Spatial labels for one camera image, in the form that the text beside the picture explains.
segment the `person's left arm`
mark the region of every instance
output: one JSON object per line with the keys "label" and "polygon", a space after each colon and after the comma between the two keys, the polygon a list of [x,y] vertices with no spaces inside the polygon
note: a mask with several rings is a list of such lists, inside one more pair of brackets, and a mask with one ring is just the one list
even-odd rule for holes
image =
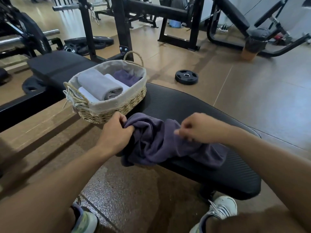
{"label": "person's left arm", "polygon": [[104,125],[97,145],[47,177],[0,203],[1,232],[46,232],[64,215],[95,172],[129,142],[133,126],[116,112]]}

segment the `white fabric liner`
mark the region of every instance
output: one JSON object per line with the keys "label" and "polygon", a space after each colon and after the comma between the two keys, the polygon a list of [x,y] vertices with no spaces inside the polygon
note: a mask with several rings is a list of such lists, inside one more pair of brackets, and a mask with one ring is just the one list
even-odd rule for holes
{"label": "white fabric liner", "polygon": [[[96,69],[104,75],[105,74],[113,75],[116,71],[123,69],[131,75],[135,75],[136,77],[142,77],[142,79],[140,79],[137,83],[131,86],[130,89],[126,90],[125,92],[122,92],[115,98],[106,101],[89,102],[88,103],[89,108],[86,107],[85,103],[75,103],[73,98],[68,93],[68,91],[64,91],[67,101],[72,102],[73,109],[83,108],[85,110],[89,110],[93,115],[104,114],[106,112],[109,112],[110,110],[121,108],[128,101],[131,101],[136,96],[136,94],[142,90],[142,88],[146,85],[147,82],[147,73],[145,68],[126,62],[124,60],[106,61],[92,67],[91,69]],[[80,73],[73,76],[68,82],[76,89],[79,89],[81,87],[81,85],[78,82],[78,76]],[[71,90],[71,92],[73,92],[78,98],[81,98],[73,90]]]}

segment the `hand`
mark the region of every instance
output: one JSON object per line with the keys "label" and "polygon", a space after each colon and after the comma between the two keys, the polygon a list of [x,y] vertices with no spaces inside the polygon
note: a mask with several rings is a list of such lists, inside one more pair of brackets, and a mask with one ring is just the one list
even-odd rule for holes
{"label": "hand", "polygon": [[187,117],[181,123],[180,129],[174,133],[189,141],[227,144],[233,128],[235,127],[206,114],[194,113]]}
{"label": "hand", "polygon": [[123,150],[134,132],[133,126],[122,127],[126,120],[122,113],[115,112],[111,119],[105,123],[96,146],[111,155],[115,155]]}

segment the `towel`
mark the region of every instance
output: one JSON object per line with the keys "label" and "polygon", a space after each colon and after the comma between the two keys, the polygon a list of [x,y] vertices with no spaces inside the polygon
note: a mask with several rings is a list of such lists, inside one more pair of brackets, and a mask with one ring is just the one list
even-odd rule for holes
{"label": "towel", "polygon": [[135,75],[131,75],[125,70],[118,70],[113,74],[113,77],[118,81],[124,83],[128,87],[133,86],[137,83],[142,77],[136,77]]}
{"label": "towel", "polygon": [[202,144],[182,139],[174,134],[180,124],[172,119],[162,121],[135,113],[125,122],[124,128],[130,125],[135,127],[135,131],[129,144],[120,153],[123,166],[155,165],[175,156],[189,156],[209,168],[217,169],[229,151],[218,143]]}
{"label": "towel", "polygon": [[123,91],[122,93],[126,92],[128,89],[130,89],[130,87],[128,87],[127,85],[125,85],[124,83],[118,81],[117,79],[115,79],[113,76],[111,76],[110,74],[105,74],[105,77],[109,78],[111,81],[115,82],[116,84],[122,86]]}
{"label": "towel", "polygon": [[88,99],[89,102],[99,102],[98,99],[96,99],[91,93],[89,93],[87,90],[85,90],[84,87],[79,88],[79,92],[81,92],[85,98]]}
{"label": "towel", "polygon": [[80,85],[100,101],[120,95],[123,88],[105,77],[96,69],[88,69],[78,76]]}

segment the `person's right arm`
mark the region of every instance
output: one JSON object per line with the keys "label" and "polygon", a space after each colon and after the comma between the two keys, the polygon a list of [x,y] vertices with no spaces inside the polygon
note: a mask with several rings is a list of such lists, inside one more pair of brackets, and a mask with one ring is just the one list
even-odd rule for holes
{"label": "person's right arm", "polygon": [[234,149],[311,232],[310,160],[206,114],[194,113],[182,122],[175,133],[186,139],[222,143]]}

